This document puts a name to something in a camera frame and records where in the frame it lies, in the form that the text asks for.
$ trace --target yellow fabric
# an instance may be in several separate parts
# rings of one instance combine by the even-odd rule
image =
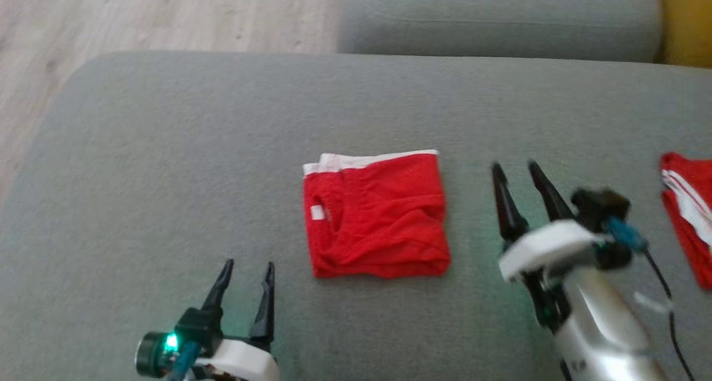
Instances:
[[[712,0],[662,0],[665,64],[712,67]]]

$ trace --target gray cushion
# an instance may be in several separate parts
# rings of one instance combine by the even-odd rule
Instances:
[[[560,379],[521,285],[505,283],[489,165],[546,222],[526,171],[564,193],[630,197],[676,298],[679,337],[712,379],[712,300],[661,200],[657,160],[709,158],[712,71],[559,60],[143,52],[74,74],[0,214],[0,379],[139,379],[137,341],[199,305],[236,259],[223,326],[245,334],[269,260],[274,354],[290,380]],[[442,278],[311,274],[301,165],[323,151],[435,148],[452,266]],[[660,299],[641,260],[612,275]],[[671,379],[664,316],[634,306]]]
[[[658,0],[343,0],[339,51],[653,60]]]

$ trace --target green light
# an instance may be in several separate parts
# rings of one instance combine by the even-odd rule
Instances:
[[[178,350],[178,335],[168,335],[168,338],[166,338],[166,350]]]

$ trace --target wooden floor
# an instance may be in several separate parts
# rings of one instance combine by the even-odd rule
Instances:
[[[64,81],[128,50],[334,51],[337,0],[0,0],[0,202]]]

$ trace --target folded red cloth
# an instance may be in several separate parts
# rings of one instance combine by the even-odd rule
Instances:
[[[304,166],[304,214],[316,277],[441,275],[450,265],[437,151]]]
[[[702,288],[712,289],[712,161],[677,153],[660,159],[662,198],[687,260]]]

